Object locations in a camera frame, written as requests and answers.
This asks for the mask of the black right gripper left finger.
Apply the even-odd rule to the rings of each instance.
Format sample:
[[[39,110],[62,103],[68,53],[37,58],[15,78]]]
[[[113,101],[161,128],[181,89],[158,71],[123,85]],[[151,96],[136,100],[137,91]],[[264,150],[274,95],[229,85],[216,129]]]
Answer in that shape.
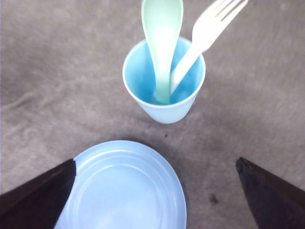
[[[52,229],[70,196],[76,162],[69,159],[0,196],[2,229]]]

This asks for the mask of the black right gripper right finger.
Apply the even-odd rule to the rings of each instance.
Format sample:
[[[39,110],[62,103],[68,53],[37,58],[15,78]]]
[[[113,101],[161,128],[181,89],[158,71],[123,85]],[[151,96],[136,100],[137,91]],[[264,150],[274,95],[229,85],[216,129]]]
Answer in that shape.
[[[236,160],[247,204],[260,229],[303,229],[305,191],[240,157]]]

